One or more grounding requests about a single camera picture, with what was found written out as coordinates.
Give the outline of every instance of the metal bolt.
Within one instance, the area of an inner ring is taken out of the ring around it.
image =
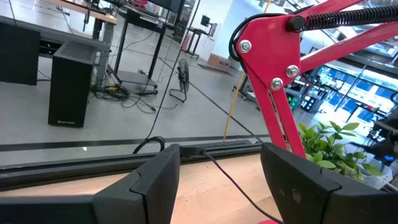
[[[273,90],[278,90],[278,89],[282,88],[283,85],[284,85],[284,83],[280,78],[273,78],[271,81],[271,88]]]
[[[286,75],[290,78],[294,78],[299,74],[299,68],[295,65],[289,65],[286,68]]]
[[[239,51],[243,54],[246,54],[250,51],[251,49],[251,43],[248,40],[242,40],[239,43]]]

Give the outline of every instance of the black computer tower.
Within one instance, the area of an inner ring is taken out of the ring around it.
[[[0,22],[0,82],[36,85],[40,32]]]
[[[53,55],[49,124],[83,127],[95,57],[95,47],[77,42],[65,42]]]

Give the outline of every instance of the cardboard box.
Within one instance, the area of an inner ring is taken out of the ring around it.
[[[220,57],[215,54],[211,54],[209,60],[207,61],[208,63],[221,68],[221,69],[227,69],[229,66],[231,66],[231,61],[228,60],[227,58]]]

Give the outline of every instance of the gray floor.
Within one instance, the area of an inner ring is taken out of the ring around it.
[[[4,7],[9,7],[6,0],[0,0],[0,14],[7,14]],[[40,15],[42,12],[55,14],[59,12],[50,10],[51,7],[41,7],[31,9],[31,15]],[[15,9],[16,17],[28,9]],[[57,29],[66,29],[65,20],[56,18],[48,19],[48,27],[56,26]],[[118,45],[123,19],[118,18],[118,25],[114,30],[112,51],[116,51]],[[129,26],[124,47],[130,45],[123,52],[119,70],[136,72],[138,69],[148,71],[152,54],[154,53],[158,34],[151,34],[149,30],[140,27]],[[152,105],[159,105],[166,89],[168,76],[172,70],[177,57],[179,46],[169,38],[165,38],[162,43],[159,57],[167,62],[163,63],[157,59],[153,80],[159,82],[159,94],[145,96],[142,99]],[[175,98],[166,94],[163,107],[174,107],[174,109],[161,109],[152,136],[162,136],[164,138],[193,138],[182,144],[195,144],[197,137],[222,136],[224,125],[227,119],[225,111],[229,111],[229,106],[233,99],[232,88],[237,85],[240,72],[230,70],[232,75],[225,75],[209,72],[198,66],[206,64],[202,59],[186,57],[189,61],[191,86],[187,94],[188,100],[181,103]],[[109,58],[112,66],[116,57]],[[39,58],[39,70],[51,76],[51,59]],[[45,78],[38,73],[38,78]],[[108,77],[107,84],[113,84],[113,77]],[[140,90],[143,86],[124,84],[126,88]],[[178,78],[172,77],[170,88],[179,88]],[[37,86],[17,85],[0,82],[0,144],[32,144],[41,142],[71,142],[71,141],[104,141],[120,139],[142,139],[145,138],[154,122],[155,114],[141,112],[138,107],[129,109],[122,108],[120,103],[111,103],[96,98],[91,98],[87,107],[85,126],[81,129],[62,128],[49,126],[47,124],[49,107],[49,82],[38,82]],[[297,121],[311,125],[314,121],[311,116],[306,116],[302,112],[295,112]],[[228,129],[229,136],[243,136],[251,142],[257,139],[252,136],[262,135],[263,141],[270,141],[267,137],[268,131],[261,113],[255,109],[255,104],[250,101],[243,101],[241,98],[236,100],[233,117]],[[63,147],[50,149],[36,149],[29,151],[3,151],[0,152],[0,165],[21,164],[26,162],[59,161],[64,159],[76,159],[98,156],[112,156],[130,154],[136,144],[118,146],[99,146],[99,147]],[[143,152],[159,150],[155,144],[146,146]]]

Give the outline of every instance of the yellow cable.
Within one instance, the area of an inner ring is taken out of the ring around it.
[[[266,9],[264,10],[264,13],[267,12],[268,7],[269,7],[270,4],[271,4],[271,0],[268,0]],[[235,101],[236,101],[236,97],[237,97],[237,95],[238,95],[238,91],[239,91],[239,89],[241,88],[241,85],[242,85],[243,77],[244,77],[244,72],[242,72],[241,78],[239,78],[239,84],[238,84],[238,86],[237,86],[237,88],[236,88],[235,95],[234,95],[234,98],[232,99],[231,106],[229,107],[229,113],[228,113],[228,117],[227,117],[227,119],[226,119],[226,124],[225,124],[225,128],[224,128],[224,137],[223,137],[223,141],[226,140],[226,133],[227,133],[227,130],[228,130],[229,119],[230,119],[231,116],[232,116],[232,111],[233,111],[233,108],[234,108],[234,105],[235,105]]]

